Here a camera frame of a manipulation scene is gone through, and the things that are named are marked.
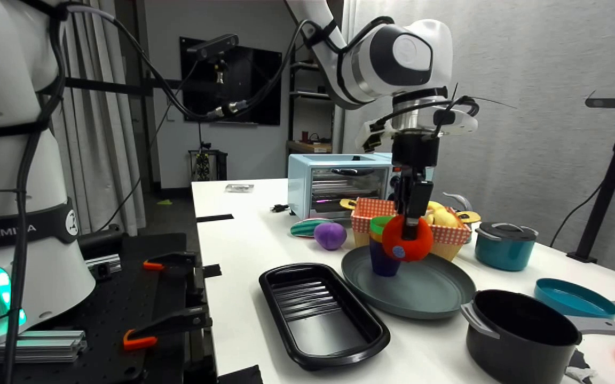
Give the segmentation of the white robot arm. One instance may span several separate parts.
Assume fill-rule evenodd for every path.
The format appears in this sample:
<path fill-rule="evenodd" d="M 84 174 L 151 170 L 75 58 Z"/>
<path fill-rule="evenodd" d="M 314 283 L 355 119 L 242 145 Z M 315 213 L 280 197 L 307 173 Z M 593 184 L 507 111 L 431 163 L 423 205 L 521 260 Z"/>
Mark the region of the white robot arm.
<path fill-rule="evenodd" d="M 398 25 L 380 14 L 345 41 L 326 0 L 283 0 L 283 4 L 315 58 L 334 105 L 359 109 L 391 99 L 391 111 L 368 123 L 362 149 L 374 151 L 383 138 L 393 140 L 398 236 L 417 238 L 434 189 L 441 132 L 478 128 L 478 102 L 450 92 L 449 25 L 437 19 Z"/>

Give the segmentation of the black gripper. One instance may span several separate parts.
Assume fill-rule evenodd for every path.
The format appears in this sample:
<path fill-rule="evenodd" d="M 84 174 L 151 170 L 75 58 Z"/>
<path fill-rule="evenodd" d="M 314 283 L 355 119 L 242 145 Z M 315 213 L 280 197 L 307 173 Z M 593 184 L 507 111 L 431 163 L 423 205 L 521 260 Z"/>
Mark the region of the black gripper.
<path fill-rule="evenodd" d="M 393 201 L 404 216 L 404 236 L 417 238 L 419 222 L 434 191 L 439 136 L 424 131 L 402 131 L 393 136 Z"/>

